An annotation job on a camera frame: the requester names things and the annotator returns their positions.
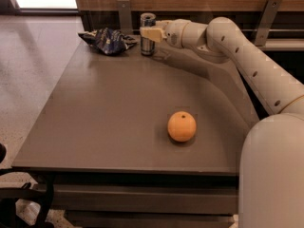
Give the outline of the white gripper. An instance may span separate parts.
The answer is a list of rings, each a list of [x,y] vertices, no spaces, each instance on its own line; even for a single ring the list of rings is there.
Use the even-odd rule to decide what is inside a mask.
[[[182,48],[182,35],[189,20],[160,20],[155,27],[141,27],[141,37],[160,43],[166,39],[166,43],[173,48]]]

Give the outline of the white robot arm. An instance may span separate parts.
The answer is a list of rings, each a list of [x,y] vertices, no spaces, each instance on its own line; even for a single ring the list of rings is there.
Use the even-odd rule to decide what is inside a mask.
[[[225,17],[207,25],[158,21],[140,34],[211,62],[234,62],[269,114],[242,147],[237,228],[304,228],[304,85]]]

